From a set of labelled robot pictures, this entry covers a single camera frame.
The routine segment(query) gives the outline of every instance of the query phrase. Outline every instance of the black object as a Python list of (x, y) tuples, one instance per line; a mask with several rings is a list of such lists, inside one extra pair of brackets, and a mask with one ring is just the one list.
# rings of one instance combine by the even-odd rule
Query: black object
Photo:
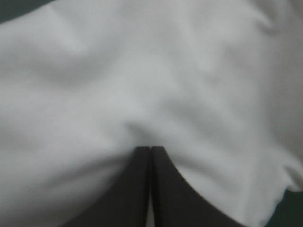
[(62, 227), (144, 227), (149, 199), (150, 148), (138, 147), (100, 200)]
[(242, 227), (186, 182), (164, 147), (153, 147), (151, 153), (151, 195), (156, 227)]

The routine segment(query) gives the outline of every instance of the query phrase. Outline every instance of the white fabric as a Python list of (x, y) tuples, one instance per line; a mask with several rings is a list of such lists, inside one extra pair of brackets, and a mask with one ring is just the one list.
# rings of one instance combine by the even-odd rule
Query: white fabric
[(0, 226), (55, 227), (135, 146), (249, 227), (303, 188), (303, 7), (57, 0), (0, 25)]

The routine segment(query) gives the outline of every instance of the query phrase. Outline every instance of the white cloth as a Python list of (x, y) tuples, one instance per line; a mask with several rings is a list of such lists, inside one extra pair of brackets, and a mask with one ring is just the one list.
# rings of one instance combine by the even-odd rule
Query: white cloth
[(303, 4), (56, 0), (0, 25), (0, 226), (56, 227), (164, 146), (229, 217), (303, 188)]

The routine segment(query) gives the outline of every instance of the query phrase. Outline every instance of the white sheet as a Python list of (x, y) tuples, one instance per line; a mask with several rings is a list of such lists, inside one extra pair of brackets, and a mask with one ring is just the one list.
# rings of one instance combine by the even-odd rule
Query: white sheet
[(56, 227), (164, 146), (249, 227), (303, 189), (297, 0), (57, 0), (0, 25), (0, 226)]

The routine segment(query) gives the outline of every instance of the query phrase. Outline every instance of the green background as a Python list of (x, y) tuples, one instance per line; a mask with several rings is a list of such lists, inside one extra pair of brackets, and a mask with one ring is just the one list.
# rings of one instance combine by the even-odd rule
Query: green background
[[(0, 0), (0, 23), (19, 17), (51, 1), (53, 0)], [(286, 191), (266, 227), (303, 227), (303, 192)]]

